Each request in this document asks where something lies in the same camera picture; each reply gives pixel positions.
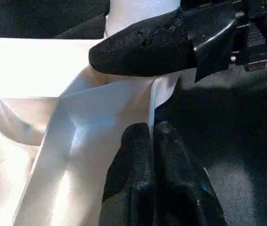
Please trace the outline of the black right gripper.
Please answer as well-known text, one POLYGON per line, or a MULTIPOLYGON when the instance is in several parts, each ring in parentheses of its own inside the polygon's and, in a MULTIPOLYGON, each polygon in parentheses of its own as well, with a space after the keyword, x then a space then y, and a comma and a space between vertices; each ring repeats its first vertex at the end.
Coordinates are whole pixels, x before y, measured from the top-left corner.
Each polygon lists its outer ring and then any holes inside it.
POLYGON ((193 43, 196 77, 242 65, 267 66, 267 0, 182 0, 188 38, 193 43))

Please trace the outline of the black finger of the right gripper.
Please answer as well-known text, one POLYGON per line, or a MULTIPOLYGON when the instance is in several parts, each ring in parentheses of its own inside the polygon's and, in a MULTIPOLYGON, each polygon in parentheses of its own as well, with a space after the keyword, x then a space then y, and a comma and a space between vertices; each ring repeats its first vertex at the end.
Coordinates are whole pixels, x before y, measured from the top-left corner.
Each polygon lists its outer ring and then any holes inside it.
POLYGON ((153 77, 196 67, 184 13, 134 23, 89 50, 91 67, 105 74, 153 77))

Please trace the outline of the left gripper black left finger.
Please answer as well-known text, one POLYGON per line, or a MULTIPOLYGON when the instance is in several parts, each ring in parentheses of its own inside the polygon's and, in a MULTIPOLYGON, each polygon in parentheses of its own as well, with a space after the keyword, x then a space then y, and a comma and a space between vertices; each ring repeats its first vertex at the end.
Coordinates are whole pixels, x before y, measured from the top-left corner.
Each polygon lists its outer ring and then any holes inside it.
POLYGON ((149 128, 128 126, 106 175, 100 226, 151 226, 154 223, 156 185, 149 128))

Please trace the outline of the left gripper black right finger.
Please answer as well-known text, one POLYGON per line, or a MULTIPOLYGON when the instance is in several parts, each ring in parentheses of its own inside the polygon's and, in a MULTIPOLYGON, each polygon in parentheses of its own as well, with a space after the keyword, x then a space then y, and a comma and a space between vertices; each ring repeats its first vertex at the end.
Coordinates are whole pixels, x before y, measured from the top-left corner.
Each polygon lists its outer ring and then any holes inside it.
POLYGON ((163 121, 154 127, 159 207, 175 226, 225 226, 224 212, 206 169, 184 144, 179 132, 163 121))

